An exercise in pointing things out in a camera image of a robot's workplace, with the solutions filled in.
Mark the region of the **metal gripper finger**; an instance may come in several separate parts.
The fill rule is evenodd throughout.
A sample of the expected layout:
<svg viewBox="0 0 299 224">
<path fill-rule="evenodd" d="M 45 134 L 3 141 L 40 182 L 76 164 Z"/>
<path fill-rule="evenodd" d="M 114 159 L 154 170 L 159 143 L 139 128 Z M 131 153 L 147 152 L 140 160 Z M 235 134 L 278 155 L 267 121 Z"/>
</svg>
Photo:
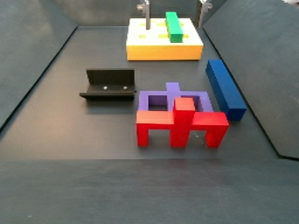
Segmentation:
<svg viewBox="0 0 299 224">
<path fill-rule="evenodd" d="M 203 18 L 204 14 L 212 9 L 212 3 L 211 0 L 199 0 L 199 27 L 202 27 L 203 24 Z"/>
<path fill-rule="evenodd" d="M 151 29 L 151 4 L 150 0 L 140 0 L 140 4 L 136 8 L 143 12 L 146 18 L 146 29 Z"/>
</svg>

